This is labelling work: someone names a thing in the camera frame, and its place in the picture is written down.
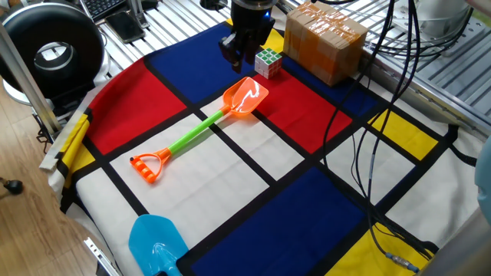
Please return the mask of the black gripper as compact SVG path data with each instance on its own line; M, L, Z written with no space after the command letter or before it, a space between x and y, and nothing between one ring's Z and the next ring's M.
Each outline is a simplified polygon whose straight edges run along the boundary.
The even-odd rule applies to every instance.
M275 24L274 5L275 0L232 0L233 33L220 40L219 48L237 74L242 71L245 37L248 38L246 58L254 58L259 47L266 43Z

